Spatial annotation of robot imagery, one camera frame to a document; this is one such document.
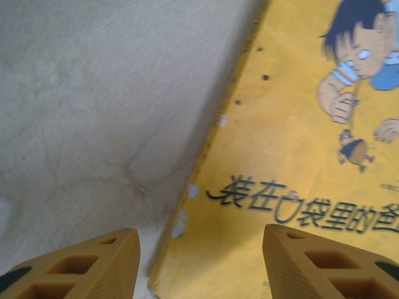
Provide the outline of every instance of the small cartoon figure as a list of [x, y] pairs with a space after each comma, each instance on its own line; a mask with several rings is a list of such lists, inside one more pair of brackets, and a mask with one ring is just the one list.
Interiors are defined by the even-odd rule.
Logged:
[[[320, 82], [317, 98], [332, 121], [350, 121], [358, 99], [345, 89], [357, 89], [360, 81], [368, 80], [375, 90], [398, 92], [399, 0], [342, 0], [322, 37], [324, 53], [336, 67]], [[387, 121], [389, 129], [397, 130], [399, 120]], [[391, 135], [389, 142], [397, 136]]]
[[363, 139], [354, 140], [350, 130], [346, 129], [339, 136], [339, 143], [342, 145], [339, 151], [339, 163], [343, 164], [346, 159], [354, 165], [359, 166], [359, 170], [363, 173], [366, 166], [363, 165], [363, 160], [368, 160], [370, 163], [374, 162], [375, 157], [367, 154], [367, 144]]
[[289, 198], [292, 201], [299, 201], [300, 200], [299, 194], [295, 190], [289, 191], [288, 194], [287, 194], [287, 198]]

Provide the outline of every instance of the white wall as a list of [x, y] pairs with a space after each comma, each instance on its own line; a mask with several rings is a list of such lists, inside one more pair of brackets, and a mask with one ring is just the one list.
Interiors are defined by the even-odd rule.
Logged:
[[11, 220], [0, 236], [0, 274], [136, 227], [135, 297], [147, 298], [148, 261], [257, 2], [1, 1], [2, 206], [11, 206]]

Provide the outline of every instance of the book cover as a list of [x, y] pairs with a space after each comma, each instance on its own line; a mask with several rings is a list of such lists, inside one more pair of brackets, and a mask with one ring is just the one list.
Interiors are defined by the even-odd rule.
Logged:
[[399, 262], [399, 0], [264, 1], [149, 281], [271, 298], [264, 226]]

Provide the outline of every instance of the cartoon hand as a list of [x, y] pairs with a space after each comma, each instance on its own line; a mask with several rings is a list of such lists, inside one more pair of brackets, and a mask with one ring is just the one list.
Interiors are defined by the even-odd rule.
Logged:
[[399, 135], [399, 119], [384, 120], [377, 126], [373, 135], [376, 141], [391, 143]]
[[345, 92], [337, 96], [331, 104], [332, 121], [336, 123], [348, 123], [352, 117], [353, 108], [358, 103], [352, 92]]

